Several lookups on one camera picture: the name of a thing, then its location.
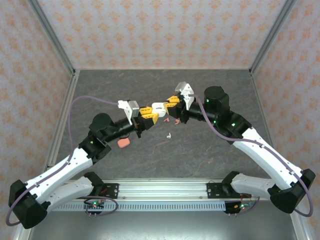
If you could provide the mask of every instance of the gray floor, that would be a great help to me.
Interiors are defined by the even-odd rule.
[[[270,202],[252,212],[116,212],[89,218],[84,212],[51,212],[30,240],[296,240],[289,214]]]
[[[243,115],[268,142],[258,100],[247,70],[82,70],[74,98],[91,95],[104,100],[136,100],[140,106],[163,102],[175,94],[185,81],[203,97],[209,86],[222,86],[230,96],[231,109]],[[125,118],[123,110],[91,100],[76,103],[72,110],[72,134],[80,143],[88,134],[89,124],[98,113],[108,113],[114,122]],[[112,151],[87,169],[101,178],[224,178],[235,170],[254,177],[267,174],[248,156],[216,137],[204,122],[191,119],[174,125],[159,119],[142,138],[131,134],[131,144],[120,149],[111,142]],[[58,161],[70,151],[65,129]]]

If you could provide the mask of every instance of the metal bracket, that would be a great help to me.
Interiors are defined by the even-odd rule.
[[[102,187],[102,196],[111,199],[117,199],[119,193],[118,183],[104,183]]]
[[[189,96],[190,94],[194,94],[194,91],[191,88],[190,84],[186,83],[185,81],[179,82],[174,91],[183,95],[186,110],[189,111],[191,104],[195,100],[194,96]]]
[[[136,118],[139,115],[139,105],[136,101],[118,101],[118,108],[123,109],[130,125],[132,125],[131,118]]]
[[[223,184],[221,182],[208,182],[206,184],[206,193],[208,199],[240,199],[241,194],[235,191],[226,193],[224,191]],[[242,198],[248,199],[247,195],[243,195]]]
[[[267,54],[270,46],[274,42],[274,39],[277,37],[278,32],[280,31],[282,25],[284,24],[285,20],[291,13],[291,9],[295,5],[297,0],[286,0],[277,19],[275,20],[273,26],[270,29],[270,32],[268,33],[267,37],[264,40],[264,43],[262,44],[262,47],[260,48],[257,56],[255,57],[252,66],[249,68],[249,73],[251,76],[257,71],[259,64],[264,59],[265,55]]]

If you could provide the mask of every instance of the cable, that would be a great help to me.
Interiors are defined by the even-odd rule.
[[[90,202],[88,202],[88,201],[90,201],[90,200],[92,200],[92,199],[93,199],[93,198],[86,199],[86,200],[83,201],[83,203],[86,204],[86,205],[91,205],[92,203],[90,203]]]
[[[119,204],[116,200],[110,198],[110,197],[107,197],[107,196],[83,196],[83,197],[80,197],[80,199],[106,199],[106,200],[110,200],[112,202],[115,203],[115,208],[111,211],[107,211],[107,212],[104,212],[104,213],[99,213],[99,214],[96,214],[95,216],[106,216],[106,215],[109,215],[109,214],[113,214],[119,207]],[[85,213],[90,216],[91,214],[88,212],[88,209],[85,210]]]
[[[252,202],[252,199],[248,193],[241,193],[241,201],[244,199],[244,195],[246,195],[250,199],[250,201]]]
[[[308,198],[308,201],[309,201],[309,205],[310,205],[310,211],[309,213],[303,213],[303,212],[300,212],[299,210],[295,209],[294,211],[297,212],[298,214],[304,216],[304,217],[311,217],[312,214],[314,213],[314,204],[313,204],[313,201],[312,201],[312,198],[311,198],[311,194],[306,186],[306,184],[304,183],[304,181],[301,180],[301,178],[291,169],[291,167],[285,162],[282,160],[281,157],[278,156],[278,154],[276,154],[274,151],[272,151],[270,148],[268,148],[267,146],[263,145],[262,143],[258,142],[258,141],[253,141],[253,140],[250,140],[250,139],[245,139],[245,138],[231,138],[231,137],[227,137],[227,136],[223,136],[220,132],[218,132],[215,127],[212,125],[212,123],[210,122],[208,116],[207,116],[207,113],[205,111],[205,108],[201,102],[201,99],[199,98],[198,95],[196,94],[189,94],[190,97],[195,97],[196,101],[199,103],[199,107],[201,109],[201,112],[203,114],[203,117],[206,121],[206,123],[208,124],[208,126],[210,127],[210,129],[216,134],[218,135],[218,137],[222,138],[223,140],[226,140],[226,141],[230,141],[230,142],[247,142],[247,143],[252,143],[252,144],[256,144],[258,145],[259,147],[261,148],[264,148],[265,150],[267,150],[269,153],[271,153],[276,159],[278,159],[285,167],[286,169],[289,170],[289,172],[293,172],[293,176],[299,181],[299,183],[301,184],[303,190],[305,191],[305,194]]]
[[[250,207],[249,210],[243,211],[243,212],[239,212],[236,215],[238,216],[238,215],[243,215],[243,214],[247,214],[247,213],[251,212],[253,209],[255,209],[257,207],[259,201],[260,201],[260,197],[258,196],[256,201],[255,201],[255,203],[254,203],[254,205],[252,207]]]
[[[59,168],[57,169],[56,171],[54,171],[53,173],[51,173],[50,175],[46,176],[45,178],[41,179],[40,181],[36,182],[34,185],[32,185],[31,187],[29,187],[28,189],[26,189],[20,196],[18,196],[18,198],[13,202],[13,204],[11,205],[8,213],[6,214],[6,217],[5,217],[5,223],[9,226],[9,227],[12,227],[12,226],[16,226],[18,224],[20,224],[20,221],[17,221],[17,222],[14,222],[14,223],[11,223],[10,222],[10,215],[11,213],[13,212],[14,208],[16,207],[16,205],[18,204],[18,202],[27,194],[29,193],[32,189],[34,189],[36,186],[42,184],[44,181],[48,180],[49,178],[53,177],[54,175],[56,175],[57,173],[59,173],[62,169],[64,169],[69,161],[71,160],[73,154],[74,154],[74,141],[73,141],[73,138],[72,138],[72,133],[71,133],[71,110],[72,110],[72,107],[73,105],[75,104],[75,102],[77,102],[78,100],[80,99],[93,99],[93,100],[96,100],[96,101],[99,101],[99,102],[102,102],[102,103],[105,103],[105,104],[109,104],[109,105],[115,105],[117,106],[118,103],[117,102],[111,102],[111,101],[106,101],[106,100],[103,100],[103,99],[100,99],[100,98],[97,98],[97,97],[94,97],[94,96],[87,96],[87,95],[83,95],[83,96],[78,96],[77,98],[75,98],[71,105],[70,105],[70,108],[69,108],[69,111],[68,111],[68,133],[69,133],[69,139],[70,139],[70,143],[71,143],[71,150],[70,150],[70,155],[68,157],[68,159],[65,161],[65,163]]]

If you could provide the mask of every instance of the small white object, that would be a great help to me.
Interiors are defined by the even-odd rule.
[[[165,106],[164,106],[164,103],[165,102],[154,102],[151,105],[152,113],[159,114],[159,118],[163,118],[167,113]]]

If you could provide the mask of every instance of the metal frame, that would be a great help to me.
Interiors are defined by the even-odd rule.
[[[220,212],[226,210],[225,201],[117,201],[117,212]],[[68,202],[55,208],[54,212],[84,212],[88,205],[84,202]],[[108,212],[115,208],[111,201],[99,207],[91,207],[91,212]]]
[[[296,2],[297,2],[297,0],[286,0],[286,2],[284,3],[284,5],[280,11],[280,14],[278,15],[277,19],[275,20],[266,39],[264,40],[262,47],[260,48],[257,56],[255,57],[255,59],[253,61],[252,66],[249,68],[249,72],[250,72],[251,76],[258,69],[259,64],[261,63],[261,61],[263,60],[263,58],[267,54],[271,44],[273,43],[274,39],[276,38],[276,36],[277,36],[280,28],[284,24],[285,20],[287,19],[287,17],[291,13],[291,9],[293,8],[293,6],[295,5]]]
[[[218,203],[230,199],[217,198],[208,200],[207,183],[213,181],[220,183],[221,179],[209,178],[113,178],[105,179],[104,182],[116,182],[120,184],[117,201],[125,203],[145,203],[145,202],[199,202],[206,203],[212,201]],[[291,215],[292,224],[298,240],[312,240],[310,229],[306,221],[296,212]],[[28,240],[31,229],[24,229],[19,225],[14,235],[14,240]]]
[[[69,85],[64,97],[64,101],[60,110],[59,120],[57,126],[54,131],[54,135],[51,141],[51,147],[48,151],[48,155],[46,157],[46,165],[44,166],[43,172],[46,171],[47,167],[52,167],[56,163],[57,155],[59,152],[59,147],[61,144],[61,140],[64,134],[65,126],[68,119],[68,112],[71,105],[71,102],[74,97],[74,93],[76,90],[76,85],[78,82],[79,71],[76,71],[71,75]]]
[[[28,0],[30,7],[34,11],[35,15],[38,17],[44,31],[48,35],[49,39],[51,40],[54,48],[56,49],[57,53],[59,54],[65,68],[73,74],[75,72],[72,63],[66,54],[64,48],[62,47],[57,35],[55,34],[54,29],[52,28],[51,24],[49,23],[44,11],[42,10],[38,0]]]
[[[269,140],[269,144],[270,144],[271,147],[274,147],[274,144],[273,144],[270,132],[269,132],[269,128],[268,128],[266,115],[265,115],[264,109],[263,109],[261,101],[260,101],[261,98],[260,98],[259,92],[257,90],[257,86],[256,86],[256,83],[255,83],[254,76],[251,76],[251,82],[252,82],[252,85],[253,85],[253,89],[254,89],[254,92],[255,92],[256,99],[258,101],[258,105],[259,105],[260,112],[261,112],[261,115],[262,115],[262,119],[263,119],[264,127],[265,127],[265,130],[266,130],[266,135],[267,135],[268,140]]]

